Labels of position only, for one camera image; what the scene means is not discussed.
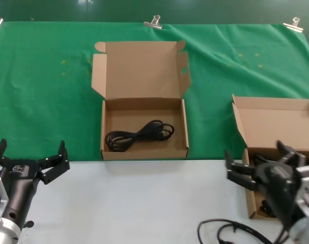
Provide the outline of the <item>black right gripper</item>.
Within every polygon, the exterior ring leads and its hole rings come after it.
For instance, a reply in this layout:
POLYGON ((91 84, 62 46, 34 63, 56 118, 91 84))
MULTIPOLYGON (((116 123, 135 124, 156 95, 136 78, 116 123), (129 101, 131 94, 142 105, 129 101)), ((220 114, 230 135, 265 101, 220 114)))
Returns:
POLYGON ((225 150, 224 160, 227 179, 249 191, 260 191, 274 215, 284 228, 290 229, 304 214, 295 203, 296 184, 292 180, 292 168, 306 165, 306 157, 280 140, 276 143, 281 158, 279 163, 253 166, 236 163, 225 150))

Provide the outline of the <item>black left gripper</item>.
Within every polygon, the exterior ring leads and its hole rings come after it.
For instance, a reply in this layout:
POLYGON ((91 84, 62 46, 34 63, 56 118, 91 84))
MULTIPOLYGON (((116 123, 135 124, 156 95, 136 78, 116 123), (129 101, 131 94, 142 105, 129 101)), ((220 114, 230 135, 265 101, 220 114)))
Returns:
POLYGON ((9 198, 3 218, 12 221, 20 229, 32 228, 34 222, 26 218, 39 181, 47 185, 70 169, 65 142, 60 142, 56 155, 40 159, 38 162, 31 159, 8 159, 4 156, 6 148, 7 141, 2 139, 0 164, 8 173, 6 192, 9 198))

